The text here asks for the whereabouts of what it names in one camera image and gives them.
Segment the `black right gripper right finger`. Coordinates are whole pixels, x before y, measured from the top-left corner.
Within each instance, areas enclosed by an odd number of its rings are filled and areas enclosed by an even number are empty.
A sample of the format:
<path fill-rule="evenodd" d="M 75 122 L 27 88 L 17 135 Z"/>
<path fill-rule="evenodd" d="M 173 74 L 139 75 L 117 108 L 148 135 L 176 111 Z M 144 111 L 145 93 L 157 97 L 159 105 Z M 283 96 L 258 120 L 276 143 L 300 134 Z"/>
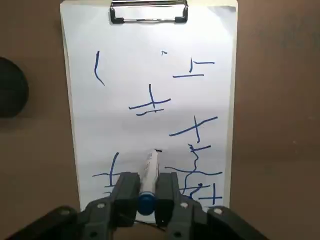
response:
<path fill-rule="evenodd" d="M 178 176 L 160 173 L 155 187 L 155 221 L 168 240 L 266 240 L 267 237 L 225 206 L 201 204 L 179 190 Z"/>

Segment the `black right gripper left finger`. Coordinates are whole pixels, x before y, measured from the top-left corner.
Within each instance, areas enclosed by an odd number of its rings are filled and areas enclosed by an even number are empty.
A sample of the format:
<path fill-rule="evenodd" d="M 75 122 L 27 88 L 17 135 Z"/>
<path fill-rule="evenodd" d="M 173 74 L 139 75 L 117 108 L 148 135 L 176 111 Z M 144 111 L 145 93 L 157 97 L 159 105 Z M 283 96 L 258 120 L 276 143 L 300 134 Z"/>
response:
<path fill-rule="evenodd" d="M 138 207 L 138 173 L 120 174 L 110 196 L 83 211 L 63 205 L 9 236 L 10 240 L 111 240 L 117 228 L 132 227 Z"/>

